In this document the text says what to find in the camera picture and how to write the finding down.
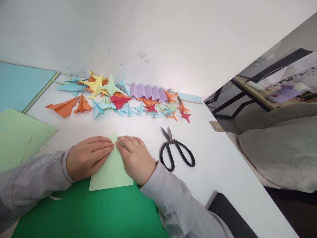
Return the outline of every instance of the gray sleeve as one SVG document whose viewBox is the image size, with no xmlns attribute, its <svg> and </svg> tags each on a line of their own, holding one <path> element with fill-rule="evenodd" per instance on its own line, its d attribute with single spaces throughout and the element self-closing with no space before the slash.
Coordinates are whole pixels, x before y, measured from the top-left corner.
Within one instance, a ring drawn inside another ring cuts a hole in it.
<svg viewBox="0 0 317 238">
<path fill-rule="evenodd" d="M 272 127 L 280 122 L 285 122 L 303 117 L 317 115 L 317 102 L 300 102 L 285 107 L 274 109 L 263 116 L 267 127 Z"/>
<path fill-rule="evenodd" d="M 160 162 L 140 191 L 154 200 L 170 237 L 233 238 L 220 217 L 206 210 L 193 198 L 185 183 Z"/>
<path fill-rule="evenodd" d="M 0 174 L 0 233 L 54 191 L 72 184 L 66 168 L 69 151 L 30 159 Z"/>
</svg>

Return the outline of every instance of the person's right hand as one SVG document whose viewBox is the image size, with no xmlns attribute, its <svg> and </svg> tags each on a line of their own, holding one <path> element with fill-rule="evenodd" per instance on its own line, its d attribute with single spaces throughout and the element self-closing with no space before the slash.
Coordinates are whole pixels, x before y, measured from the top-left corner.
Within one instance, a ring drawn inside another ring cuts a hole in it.
<svg viewBox="0 0 317 238">
<path fill-rule="evenodd" d="M 126 173 L 143 186 L 156 169 L 156 164 L 143 141 L 138 137 L 118 137 L 116 146 L 123 157 Z"/>
</svg>

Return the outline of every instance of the person's left hand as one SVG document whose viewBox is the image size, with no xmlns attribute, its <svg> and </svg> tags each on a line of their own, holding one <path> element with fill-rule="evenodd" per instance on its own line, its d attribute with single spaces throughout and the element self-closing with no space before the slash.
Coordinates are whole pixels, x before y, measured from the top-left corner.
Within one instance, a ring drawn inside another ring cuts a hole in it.
<svg viewBox="0 0 317 238">
<path fill-rule="evenodd" d="M 77 182 L 90 177 L 106 162 L 114 144 L 107 137 L 90 137 L 75 145 L 66 159 L 67 172 Z"/>
</svg>

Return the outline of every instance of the purple folded paper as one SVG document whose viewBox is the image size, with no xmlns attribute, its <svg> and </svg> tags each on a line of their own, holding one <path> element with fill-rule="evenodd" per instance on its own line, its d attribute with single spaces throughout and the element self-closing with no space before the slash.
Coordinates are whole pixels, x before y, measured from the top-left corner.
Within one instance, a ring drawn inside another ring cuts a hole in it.
<svg viewBox="0 0 317 238">
<path fill-rule="evenodd" d="M 152 89 L 150 85 L 146 86 L 144 96 L 145 96 L 145 99 L 152 97 Z"/>
<path fill-rule="evenodd" d="M 135 83 L 131 84 L 130 97 L 138 98 L 138 89 L 137 89 L 137 85 Z"/>
<path fill-rule="evenodd" d="M 152 100 L 156 101 L 160 98 L 161 98 L 161 96 L 159 95 L 159 90 L 158 90 L 157 86 L 153 87 L 152 88 Z"/>
<path fill-rule="evenodd" d="M 133 83 L 130 88 L 130 97 L 134 98 L 145 98 L 152 100 L 159 100 L 160 102 L 166 102 L 167 97 L 164 88 L 158 89 L 157 86 L 151 88 L 150 85 L 144 86 L 143 84 L 136 85 Z"/>
<path fill-rule="evenodd" d="M 164 88 L 160 88 L 159 90 L 159 95 L 160 95 L 160 99 L 159 99 L 159 102 L 166 102 L 167 101 L 167 97 L 166 97 L 166 93 L 165 93 L 165 90 Z"/>
</svg>

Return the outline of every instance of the hand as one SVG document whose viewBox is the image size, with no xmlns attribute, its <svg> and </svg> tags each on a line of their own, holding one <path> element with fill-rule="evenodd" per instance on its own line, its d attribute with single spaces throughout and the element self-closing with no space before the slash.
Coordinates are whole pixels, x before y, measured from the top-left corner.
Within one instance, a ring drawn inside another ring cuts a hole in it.
<svg viewBox="0 0 317 238">
<path fill-rule="evenodd" d="M 143 186 L 156 169 L 156 164 L 143 141 L 138 137 L 118 137 L 116 146 L 123 157 L 126 173 Z"/>
<path fill-rule="evenodd" d="M 75 145 L 66 159 L 67 172 L 77 182 L 90 177 L 105 163 L 114 144 L 107 137 L 90 137 Z"/>
</svg>

